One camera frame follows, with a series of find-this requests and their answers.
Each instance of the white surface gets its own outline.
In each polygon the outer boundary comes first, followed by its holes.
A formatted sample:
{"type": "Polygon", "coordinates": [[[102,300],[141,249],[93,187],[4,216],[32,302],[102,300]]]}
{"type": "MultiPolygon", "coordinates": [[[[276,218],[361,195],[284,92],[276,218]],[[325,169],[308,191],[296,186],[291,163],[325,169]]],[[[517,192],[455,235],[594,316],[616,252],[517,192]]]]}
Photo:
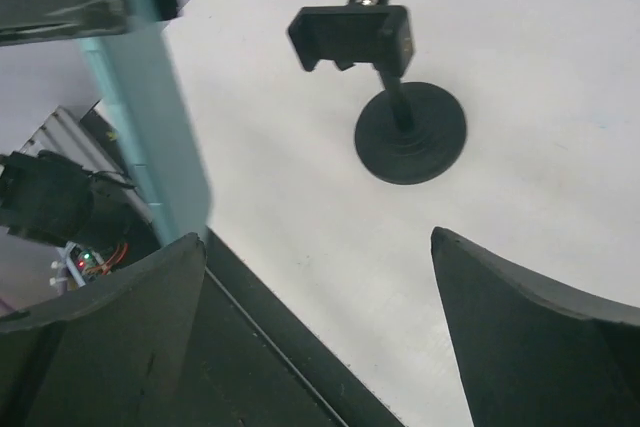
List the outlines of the white surface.
{"type": "Polygon", "coordinates": [[[214,183],[213,226],[407,425],[469,426],[429,235],[452,228],[577,288],[640,305],[638,0],[393,0],[406,80],[456,95],[470,135],[427,184],[360,165],[374,72],[304,73],[304,5],[192,0],[167,29],[214,183]]]}

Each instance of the black curved edge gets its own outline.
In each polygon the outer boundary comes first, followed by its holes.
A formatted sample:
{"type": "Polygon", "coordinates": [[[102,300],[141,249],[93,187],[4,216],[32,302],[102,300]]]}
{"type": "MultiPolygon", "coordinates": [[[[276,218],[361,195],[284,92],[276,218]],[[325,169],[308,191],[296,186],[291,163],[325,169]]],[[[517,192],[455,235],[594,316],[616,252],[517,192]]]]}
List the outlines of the black curved edge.
{"type": "Polygon", "coordinates": [[[640,425],[640,309],[446,229],[431,244],[475,427],[640,425]]]}
{"type": "MultiPolygon", "coordinates": [[[[124,169],[111,126],[95,111],[81,126],[124,169]]],[[[206,246],[210,275],[166,425],[402,426],[212,231],[206,246]]]]}
{"type": "Polygon", "coordinates": [[[189,234],[1,319],[0,425],[156,425],[181,376],[204,270],[205,246],[189,234]]]}

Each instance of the black circular base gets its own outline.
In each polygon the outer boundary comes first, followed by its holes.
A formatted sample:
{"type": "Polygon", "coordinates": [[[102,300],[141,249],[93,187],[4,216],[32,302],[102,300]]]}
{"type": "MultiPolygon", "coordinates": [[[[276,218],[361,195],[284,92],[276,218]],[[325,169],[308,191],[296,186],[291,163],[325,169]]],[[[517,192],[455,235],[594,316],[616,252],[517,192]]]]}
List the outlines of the black circular base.
{"type": "Polygon", "coordinates": [[[401,132],[386,91],[366,105],[356,124],[355,144],[364,166],[392,184],[426,182],[456,161],[467,138],[467,123],[456,98],[423,82],[402,84],[414,126],[401,132]]]}

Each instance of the wire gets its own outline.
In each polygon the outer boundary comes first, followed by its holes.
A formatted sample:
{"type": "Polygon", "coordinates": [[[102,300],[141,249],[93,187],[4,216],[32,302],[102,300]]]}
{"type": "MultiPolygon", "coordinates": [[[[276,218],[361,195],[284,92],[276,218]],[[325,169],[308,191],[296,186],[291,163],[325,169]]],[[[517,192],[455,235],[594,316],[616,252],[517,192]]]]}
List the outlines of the wire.
{"type": "Polygon", "coordinates": [[[104,270],[104,268],[109,265],[111,262],[113,262],[113,260],[120,255],[121,252],[121,247],[122,244],[118,244],[115,248],[115,250],[113,251],[113,253],[111,254],[111,256],[109,257],[109,259],[106,262],[101,262],[99,265],[95,265],[93,267],[90,267],[88,269],[85,269],[82,273],[83,275],[96,275],[99,273],[102,273],[101,271],[104,270]]]}
{"type": "Polygon", "coordinates": [[[118,265],[120,262],[122,262],[122,259],[124,259],[124,256],[127,254],[128,250],[129,250],[129,244],[124,244],[124,248],[122,249],[122,253],[118,257],[118,260],[116,260],[112,264],[107,264],[106,268],[102,270],[102,275],[107,275],[111,270],[111,267],[118,265]]]}
{"type": "Polygon", "coordinates": [[[118,179],[114,179],[113,177],[111,177],[111,175],[118,175],[121,178],[125,179],[125,180],[129,180],[131,181],[131,177],[129,177],[127,174],[123,173],[123,172],[116,172],[115,170],[110,171],[110,170],[99,170],[97,172],[91,172],[89,174],[89,178],[96,178],[96,179],[101,179],[104,180],[106,182],[110,182],[114,185],[117,185],[118,187],[121,187],[123,189],[126,190],[132,190],[135,189],[136,186],[133,185],[131,182],[122,182],[118,179]]]}

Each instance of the black phone mount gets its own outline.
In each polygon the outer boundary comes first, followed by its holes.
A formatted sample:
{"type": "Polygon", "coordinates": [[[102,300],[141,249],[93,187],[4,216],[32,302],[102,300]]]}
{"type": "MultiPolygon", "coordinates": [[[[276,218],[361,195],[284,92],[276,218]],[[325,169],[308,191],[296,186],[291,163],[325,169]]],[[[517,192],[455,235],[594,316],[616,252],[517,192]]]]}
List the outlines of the black phone mount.
{"type": "Polygon", "coordinates": [[[376,177],[418,184],[453,165],[464,147],[467,124],[449,92],[424,82],[402,83],[414,52],[409,12],[388,2],[349,0],[344,6],[303,7],[288,32],[307,72],[323,59],[340,70],[373,64],[385,90],[358,119],[356,151],[376,177]]]}

